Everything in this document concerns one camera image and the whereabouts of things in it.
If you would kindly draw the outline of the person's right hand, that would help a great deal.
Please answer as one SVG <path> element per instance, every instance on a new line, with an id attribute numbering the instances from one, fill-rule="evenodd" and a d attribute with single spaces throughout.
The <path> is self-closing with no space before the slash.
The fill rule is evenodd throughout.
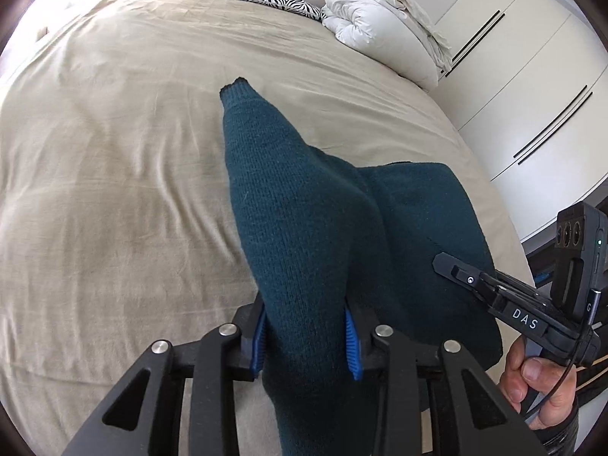
<path id="1" fill-rule="evenodd" d="M 504 373 L 499 388 L 514 410 L 521 410 L 521 403 L 530 389 L 549 394 L 565 373 L 563 366 L 539 357 L 526 357 L 524 338 L 519 337 L 506 356 Z M 571 367 L 563 383 L 553 396 L 540 408 L 530 423 L 531 430 L 541 430 L 563 422 L 571 413 L 576 394 L 576 369 Z"/>

